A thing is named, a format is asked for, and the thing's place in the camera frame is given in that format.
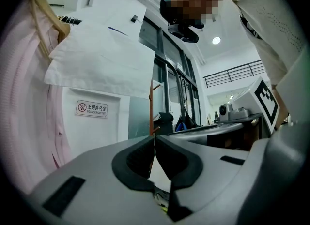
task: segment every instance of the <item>ceiling light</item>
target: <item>ceiling light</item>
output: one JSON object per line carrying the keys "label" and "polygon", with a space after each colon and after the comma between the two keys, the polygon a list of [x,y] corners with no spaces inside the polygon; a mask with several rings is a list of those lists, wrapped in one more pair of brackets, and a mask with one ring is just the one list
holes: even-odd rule
{"label": "ceiling light", "polygon": [[212,43],[213,43],[214,45],[219,44],[219,42],[221,42],[221,38],[220,38],[220,37],[215,37],[215,38],[212,40]]}

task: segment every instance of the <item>metal railing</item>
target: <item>metal railing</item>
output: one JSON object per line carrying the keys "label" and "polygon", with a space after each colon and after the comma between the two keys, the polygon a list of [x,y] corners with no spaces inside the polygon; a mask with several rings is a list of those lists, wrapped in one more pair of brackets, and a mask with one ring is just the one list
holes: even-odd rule
{"label": "metal railing", "polygon": [[261,60],[230,68],[204,78],[207,88],[266,72]]}

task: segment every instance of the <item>pink garment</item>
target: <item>pink garment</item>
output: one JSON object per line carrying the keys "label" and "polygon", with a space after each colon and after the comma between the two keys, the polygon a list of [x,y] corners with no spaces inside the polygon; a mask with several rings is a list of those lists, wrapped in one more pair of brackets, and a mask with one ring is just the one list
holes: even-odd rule
{"label": "pink garment", "polygon": [[[52,51],[58,32],[36,9]],[[70,161],[62,120],[62,87],[43,82],[48,59],[24,0],[12,15],[0,46],[0,156],[12,184],[28,194],[43,178]]]}

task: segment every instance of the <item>white shirt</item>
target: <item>white shirt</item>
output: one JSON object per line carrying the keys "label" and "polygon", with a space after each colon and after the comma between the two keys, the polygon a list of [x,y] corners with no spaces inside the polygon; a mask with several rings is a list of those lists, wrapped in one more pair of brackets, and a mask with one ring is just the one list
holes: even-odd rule
{"label": "white shirt", "polygon": [[278,84],[289,71],[306,44],[306,37],[285,0],[232,0],[262,38],[250,40],[266,68],[271,84]]}

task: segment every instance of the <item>white cloth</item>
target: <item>white cloth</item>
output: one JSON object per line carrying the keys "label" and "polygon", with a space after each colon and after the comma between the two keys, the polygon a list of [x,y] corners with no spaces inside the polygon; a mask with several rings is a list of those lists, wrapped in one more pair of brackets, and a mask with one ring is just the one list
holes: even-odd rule
{"label": "white cloth", "polygon": [[154,51],[107,26],[83,21],[50,56],[48,84],[149,97]]}
{"label": "white cloth", "polygon": [[297,19],[285,0],[232,1],[262,38],[256,39],[247,32],[257,48],[271,84],[278,84],[306,44]]}

